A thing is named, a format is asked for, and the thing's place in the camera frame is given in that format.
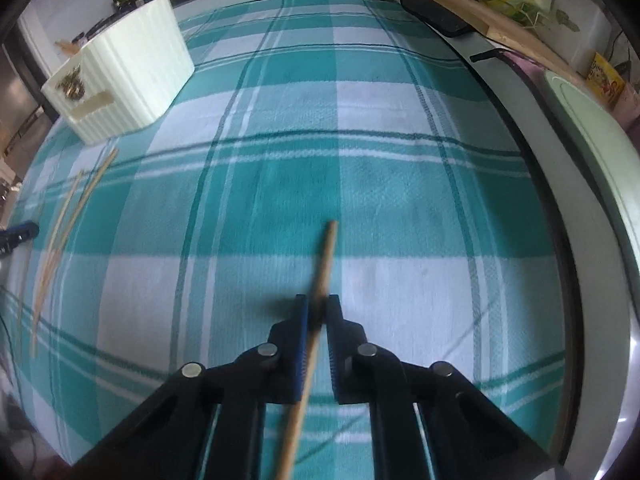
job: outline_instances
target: bundle of chopsticks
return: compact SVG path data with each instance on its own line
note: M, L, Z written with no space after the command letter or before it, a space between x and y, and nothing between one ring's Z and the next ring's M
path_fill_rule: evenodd
M54 224L49 236L49 241L47 242L44 267L36 283L35 301L33 303L33 322L31 325L31 357L35 357L36 354L38 341L38 322L40 321L40 316L42 315L44 300L47 297L51 280L53 279L53 276L55 276L58 265L60 264L60 260L62 259L62 253L65 249L66 241L68 240L69 235L71 234L71 231L73 230L74 225L76 224L76 221L78 220L78 217L80 216L80 213L84 208L84 205L89 200L91 193L94 191L95 187L98 185L98 182L100 182L100 179L104 175L104 172L107 171L107 168L113 162L117 155L117 148L111 150L111 153L100 165L100 168L98 168L94 176L90 180L88 180L84 190L82 191L82 195L78 200L78 204L72 211L64 230L62 231L60 236L58 236L58 232L60 231L60 228L62 227L62 223L66 216L66 211L69 209L69 205L71 204L71 199L78 189L80 181L84 177L84 171L79 171L79 173L76 175L71 188L66 194L66 198L62 204L62 208L60 208L58 218L56 219L56 223Z

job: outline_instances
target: tablecloth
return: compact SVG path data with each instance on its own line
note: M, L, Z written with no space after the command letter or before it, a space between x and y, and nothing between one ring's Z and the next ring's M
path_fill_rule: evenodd
M74 462L181 364L264 341L309 291L338 219L330 288L345 317L402 360L449 360L547 447L564 376L554 248L520 151L463 61L381 0L262 0L180 28L196 72L168 112L94 147L58 122L17 202L13 222L41 231L2 263L2 315L24 409L49 443ZM49 231L74 175L113 146L30 358ZM268 406L264 478L281 427ZM324 339L296 478L370 479L370 446L366 407L333 401Z

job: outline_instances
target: wire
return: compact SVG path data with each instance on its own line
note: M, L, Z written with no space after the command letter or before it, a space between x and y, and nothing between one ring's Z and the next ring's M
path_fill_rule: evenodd
M611 43L611 52L609 53L609 57L607 57L607 61L611 61L611 58L613 57L613 51L616 48L616 41L618 40L618 38L622 35L622 33L624 32L624 30L620 29L620 32L616 35L616 37L613 39L613 43Z
M14 368L15 375L15 386L18 389L18 397L20 398L20 407L24 409L24 397L22 396L22 387L20 386L20 377L18 377L18 370L15 367L15 355L14 355L14 345L11 342L11 335L9 334L9 329L4 322L4 317L0 314L0 321L2 322L2 326L4 327L4 332L6 333L6 340L9 343L9 354L11 356L11 365ZM29 432L29 437L31 439L31 445L33 446L33 458L31 459L31 466L29 467L28 475L32 476L34 469L36 469L36 462L38 461L38 455L36 453L36 441L33 437L33 431Z

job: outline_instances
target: silver screw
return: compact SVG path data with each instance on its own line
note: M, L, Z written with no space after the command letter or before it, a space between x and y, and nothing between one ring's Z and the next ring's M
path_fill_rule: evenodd
M262 343L260 346L258 346L258 354L263 357L272 357L276 355L277 351L278 347L273 343Z
M453 366L446 361L434 362L434 364L431 365L431 369L441 377L449 377L453 373Z
M198 363L187 363L182 367L182 374L185 377L192 378L197 377L202 373L202 366Z
M378 347L371 343L363 343L358 346L358 354L364 357L373 357L378 352Z

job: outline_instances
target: green and white checkered cloth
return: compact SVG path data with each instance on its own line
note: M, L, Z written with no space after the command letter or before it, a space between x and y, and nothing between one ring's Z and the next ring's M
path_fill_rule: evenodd
M181 364L264 341L308 292L335 218L345 317L402 360L451 361L548 446L564 376L554 248L514 140L457 55L377 0L262 0L180 27L196 72L169 111L92 148L59 122L17 203L13 221L41 231L28 266L25 246L2 263L2 314L49 443L74 462ZM113 146L32 359L52 224L74 175ZM263 478L281 422L269 406ZM367 408L334 403L325 339L295 476L373 478Z

